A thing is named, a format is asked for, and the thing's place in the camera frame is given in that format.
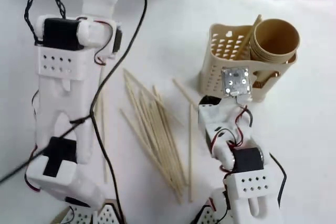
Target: beige cup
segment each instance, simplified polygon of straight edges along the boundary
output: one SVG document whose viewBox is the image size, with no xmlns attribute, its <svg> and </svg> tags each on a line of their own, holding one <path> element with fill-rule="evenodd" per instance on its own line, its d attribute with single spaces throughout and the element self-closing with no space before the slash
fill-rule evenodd
<svg viewBox="0 0 336 224">
<path fill-rule="evenodd" d="M 267 19 L 260 22 L 250 39 L 251 60 L 268 63 L 286 63 L 300 45 L 298 31 L 290 23 L 281 19 Z M 259 71 L 257 81 L 265 82 L 271 71 Z"/>
</svg>

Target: ventilation hole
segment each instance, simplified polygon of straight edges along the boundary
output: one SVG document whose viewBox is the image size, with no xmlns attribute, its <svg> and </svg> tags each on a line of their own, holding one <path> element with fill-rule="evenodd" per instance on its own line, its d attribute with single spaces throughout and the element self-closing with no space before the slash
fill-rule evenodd
<svg viewBox="0 0 336 224">
<path fill-rule="evenodd" d="M 228 38 L 232 37 L 232 31 L 228 31 L 225 36 L 228 37 Z"/>
</svg>

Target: silver metal plate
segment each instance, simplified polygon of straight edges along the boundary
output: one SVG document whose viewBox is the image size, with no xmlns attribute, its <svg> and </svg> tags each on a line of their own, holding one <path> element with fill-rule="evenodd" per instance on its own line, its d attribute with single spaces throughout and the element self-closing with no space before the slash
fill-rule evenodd
<svg viewBox="0 0 336 224">
<path fill-rule="evenodd" d="M 250 73 L 248 68 L 225 68 L 222 70 L 223 92 L 226 97 L 251 94 Z"/>
</svg>

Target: wooden skewer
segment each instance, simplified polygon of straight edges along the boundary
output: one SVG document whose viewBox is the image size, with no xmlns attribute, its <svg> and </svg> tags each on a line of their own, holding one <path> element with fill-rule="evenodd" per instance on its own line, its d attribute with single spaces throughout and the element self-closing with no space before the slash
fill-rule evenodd
<svg viewBox="0 0 336 224">
<path fill-rule="evenodd" d="M 133 92 L 132 87 L 131 87 L 131 85 L 130 85 L 130 83 L 128 82 L 127 79 L 125 79 L 125 83 L 126 83 L 127 91 L 129 93 L 129 96 L 130 96 L 131 103 L 133 104 L 133 107 L 134 107 L 134 110 L 135 110 L 135 114 L 138 118 L 141 134 L 142 134 L 143 139 L 145 140 L 146 144 L 149 146 L 149 139 L 148 139 L 148 136 L 146 134 L 145 126 L 143 125 L 142 116 L 140 114 L 141 111 L 140 111 L 140 108 L 139 108 L 139 104 L 137 103 L 137 101 L 135 99 L 134 92 Z"/>
<path fill-rule="evenodd" d="M 240 55 L 241 55 L 242 50 L 244 49 L 244 47 L 246 46 L 246 44 L 249 42 L 250 37 L 251 37 L 254 29 L 260 23 L 260 21 L 261 21 L 261 14 L 258 15 L 258 17 L 257 17 L 256 21 L 254 21 L 254 23 L 253 23 L 250 31 L 247 33 L 247 35 L 245 36 L 244 40 L 241 42 L 241 44 L 239 46 L 239 49 L 238 49 L 238 52 L 236 53 L 236 60 L 240 59 Z"/>
<path fill-rule="evenodd" d="M 193 195 L 193 105 L 190 104 L 190 113 L 189 113 L 189 202 L 194 200 Z"/>
<path fill-rule="evenodd" d="M 161 120 L 160 113 L 158 110 L 158 105 L 156 104 L 155 101 L 153 101 L 152 103 L 152 112 L 153 112 L 152 114 L 156 122 L 156 130 L 158 132 L 158 143 L 160 146 L 160 150 L 162 150 L 162 156 L 167 161 L 169 173 L 171 174 L 172 181 L 175 182 L 179 194 L 182 195 L 183 181 L 182 181 L 182 178 L 179 177 L 176 167 L 174 167 L 174 159 L 172 158 L 172 152 L 171 152 L 171 149 L 169 148 L 169 141 L 168 141 L 165 129 L 164 129 L 164 125 L 162 124 L 162 120 Z"/>
<path fill-rule="evenodd" d="M 176 87 L 181 91 L 182 95 L 191 103 L 196 111 L 198 111 L 198 106 L 194 102 L 194 100 L 188 95 L 186 90 L 183 88 L 183 86 L 176 80 L 173 79 L 173 83 L 176 85 Z"/>
<path fill-rule="evenodd" d="M 155 86 L 153 86 L 153 91 L 154 91 L 154 94 L 160 99 L 160 101 L 163 102 L 162 101 L 162 97 L 158 93 L 158 91 L 157 91 L 157 89 L 156 89 Z M 172 131 L 171 131 L 170 126 L 168 124 L 167 116 L 166 116 L 164 110 L 161 107 L 158 107 L 158 108 L 159 108 L 159 112 L 160 112 L 160 115 L 161 115 L 161 119 L 162 119 L 163 125 L 165 127 L 165 131 L 166 131 L 166 134 L 167 134 L 167 137 L 168 137 L 169 144 L 170 144 L 172 152 L 173 152 L 173 154 L 174 154 L 174 156 L 176 158 L 177 166 L 178 166 L 178 168 L 180 170 L 180 173 L 182 175 L 183 182 L 184 182 L 185 185 L 187 185 L 188 184 L 187 178 L 186 178 L 186 175 L 185 175 L 184 170 L 183 170 L 183 166 L 182 166 L 180 155 L 179 155 L 179 153 L 177 151 L 176 142 L 174 140 Z"/>
<path fill-rule="evenodd" d="M 167 172 L 162 168 L 161 164 L 159 163 L 159 161 L 157 160 L 157 158 L 154 156 L 152 150 L 146 145 L 144 139 L 142 138 L 141 133 L 139 132 L 139 130 L 137 130 L 137 128 L 135 127 L 135 124 L 132 123 L 132 121 L 129 119 L 129 117 L 125 114 L 125 112 L 120 109 L 122 115 L 125 117 L 126 121 L 128 122 L 128 124 L 131 126 L 131 128 L 134 130 L 135 134 L 138 136 L 139 138 L 139 142 L 142 145 L 142 148 L 146 151 L 146 153 L 148 154 L 148 156 L 150 157 L 150 159 L 153 161 L 153 163 L 155 164 L 155 166 L 158 168 L 158 170 L 160 171 L 160 173 L 162 174 L 162 176 L 165 178 L 167 184 L 169 186 L 171 186 L 175 191 L 176 191 L 176 187 L 173 185 L 169 175 L 167 174 Z"/>
<path fill-rule="evenodd" d="M 167 112 L 167 115 L 169 115 L 171 118 L 173 118 L 175 121 L 177 121 L 180 125 L 183 125 L 183 123 L 172 113 L 169 112 L 169 110 L 163 105 L 162 102 L 159 101 L 159 99 L 153 95 L 134 75 L 132 75 L 130 72 L 128 72 L 126 69 L 124 69 L 124 72 L 127 74 L 128 77 L 130 77 L 149 97 L 153 98 L 162 108 L 165 109 Z"/>
</svg>

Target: perforated container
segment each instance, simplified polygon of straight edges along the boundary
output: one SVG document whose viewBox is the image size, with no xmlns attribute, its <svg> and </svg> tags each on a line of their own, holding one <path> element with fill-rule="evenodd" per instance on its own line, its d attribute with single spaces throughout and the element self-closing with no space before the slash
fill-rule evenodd
<svg viewBox="0 0 336 224">
<path fill-rule="evenodd" d="M 296 62 L 296 54 L 283 64 L 250 60 L 249 43 L 244 46 L 238 59 L 236 54 L 250 29 L 251 26 L 222 24 L 213 24 L 210 27 L 204 63 L 199 74 L 199 88 L 202 94 L 222 98 L 224 95 L 221 70 L 231 67 L 248 67 L 252 73 L 250 76 L 253 84 L 252 99 L 261 102 L 270 88 Z M 263 82 L 257 81 L 258 71 L 264 70 L 272 71 L 273 74 Z"/>
</svg>

